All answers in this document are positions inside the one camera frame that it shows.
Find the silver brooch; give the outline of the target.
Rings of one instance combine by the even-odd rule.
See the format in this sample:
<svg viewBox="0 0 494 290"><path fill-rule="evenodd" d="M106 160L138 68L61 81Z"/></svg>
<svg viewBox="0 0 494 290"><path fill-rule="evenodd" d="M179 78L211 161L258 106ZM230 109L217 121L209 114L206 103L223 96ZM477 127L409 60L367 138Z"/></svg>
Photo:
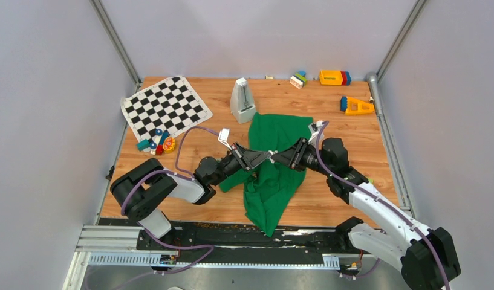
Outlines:
<svg viewBox="0 0 494 290"><path fill-rule="evenodd" d="M274 156L278 154L278 151L277 150L269 150L268 151L269 154L270 154L270 157L268 158L268 160L274 164L276 162L276 160L274 159Z"/></svg>

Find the green garment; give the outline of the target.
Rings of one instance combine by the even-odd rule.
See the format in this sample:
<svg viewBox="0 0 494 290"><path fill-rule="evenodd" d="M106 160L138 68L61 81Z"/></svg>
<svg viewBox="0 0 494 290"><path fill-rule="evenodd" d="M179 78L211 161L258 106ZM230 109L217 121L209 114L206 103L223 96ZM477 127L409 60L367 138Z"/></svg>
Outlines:
<svg viewBox="0 0 494 290"><path fill-rule="evenodd" d="M301 137L310 137L308 126L311 123L311 117L257 113L249 127L249 148L285 151ZM266 236L271 237L305 175L305 171L298 172L266 160L251 172L236 172L221 182L219 188L227 192L242 184L245 216Z"/></svg>

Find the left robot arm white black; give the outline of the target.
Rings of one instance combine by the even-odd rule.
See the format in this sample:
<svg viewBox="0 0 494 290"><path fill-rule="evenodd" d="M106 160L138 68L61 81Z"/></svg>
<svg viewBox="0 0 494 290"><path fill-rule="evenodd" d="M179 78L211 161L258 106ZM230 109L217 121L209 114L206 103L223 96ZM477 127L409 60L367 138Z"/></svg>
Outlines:
<svg viewBox="0 0 494 290"><path fill-rule="evenodd" d="M148 159L116 179L110 191L121 206L121 214L152 234L152 241L167 250L175 243L173 226L159 205L167 198L178 198L202 205L216 193L215 187L239 171L251 171L274 155L230 146L224 158L205 157L192 176L183 176L163 167L156 158Z"/></svg>

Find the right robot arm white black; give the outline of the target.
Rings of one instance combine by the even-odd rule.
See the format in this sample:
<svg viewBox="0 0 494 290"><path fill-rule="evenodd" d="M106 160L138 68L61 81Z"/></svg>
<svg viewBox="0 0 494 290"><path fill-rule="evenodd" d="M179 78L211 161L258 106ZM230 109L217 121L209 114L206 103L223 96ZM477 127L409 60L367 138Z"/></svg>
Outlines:
<svg viewBox="0 0 494 290"><path fill-rule="evenodd" d="M343 252L367 251L400 271L411 289L449 289L461 274L451 234L432 229L406 214L384 197L348 159L340 138L326 138L317 149L306 138L276 153L273 161L293 170L310 169L327 177L329 190L362 211L380 228L377 231L355 217L340 224L336 244Z"/></svg>

